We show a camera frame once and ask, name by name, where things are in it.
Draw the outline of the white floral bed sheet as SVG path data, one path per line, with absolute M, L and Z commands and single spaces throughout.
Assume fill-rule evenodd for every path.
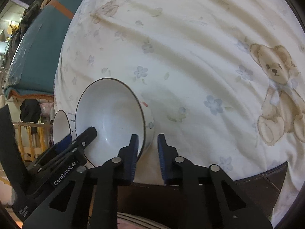
M 304 32 L 285 0 L 82 0 L 54 80 L 74 113 L 113 77 L 148 104 L 156 134 L 232 178 L 287 162 L 269 216 L 284 218 L 304 183 Z

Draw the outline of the yellow wooden rack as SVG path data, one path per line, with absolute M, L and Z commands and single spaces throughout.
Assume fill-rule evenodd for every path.
M 23 162 L 34 162 L 49 148 L 51 124 L 13 122 L 13 125 Z

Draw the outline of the black bag on rack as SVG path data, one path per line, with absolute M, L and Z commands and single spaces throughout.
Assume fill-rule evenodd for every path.
M 25 99 L 20 105 L 20 120 L 24 123 L 38 123 L 41 117 L 40 103 L 36 99 Z

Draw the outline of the black leather mat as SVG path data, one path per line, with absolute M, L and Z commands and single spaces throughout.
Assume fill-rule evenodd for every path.
M 196 201 L 190 205 L 190 199 L 178 186 L 145 185 L 133 183 L 118 188 L 118 212 L 150 219 L 168 227 L 174 227 L 173 220 L 186 214 L 187 208 L 201 209 L 207 215 L 220 216 L 220 205 L 231 211 L 253 205 L 265 217 L 272 214 L 281 192 L 288 163 L 261 174 L 236 180 L 238 195 L 225 181 L 216 187 L 210 176 L 204 177 L 198 186 L 199 194 L 191 190 Z

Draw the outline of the teal bed frame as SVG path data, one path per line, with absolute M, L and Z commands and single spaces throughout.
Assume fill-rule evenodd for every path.
M 64 38 L 82 0 L 51 0 L 31 23 L 12 59 L 7 99 L 52 99 Z

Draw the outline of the camouflage jacket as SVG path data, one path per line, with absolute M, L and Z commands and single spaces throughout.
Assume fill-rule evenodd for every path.
M 28 9 L 24 11 L 19 25 L 16 29 L 12 31 L 12 36 L 9 45 L 12 51 L 15 51 L 17 49 L 29 26 L 33 23 L 36 17 L 40 14 L 41 10 L 44 9 L 44 7 L 50 1 L 51 0 L 35 0 L 30 4 Z

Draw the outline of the pink strawberry plate front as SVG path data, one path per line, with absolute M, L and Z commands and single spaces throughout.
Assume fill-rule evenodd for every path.
M 117 228 L 118 229 L 169 229 L 169 227 L 166 227 L 158 222 L 121 212 L 117 213 Z

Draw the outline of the white bowl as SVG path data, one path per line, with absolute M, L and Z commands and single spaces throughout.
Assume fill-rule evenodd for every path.
M 76 134 L 89 127 L 96 129 L 97 136 L 84 155 L 93 167 L 98 167 L 117 156 L 132 134 L 139 137 L 136 155 L 144 154 L 153 141 L 155 122 L 139 93 L 118 79 L 105 77 L 91 83 L 76 106 Z
M 53 120 L 53 142 L 60 142 L 66 136 L 70 136 L 73 141 L 76 138 L 75 114 L 58 110 Z

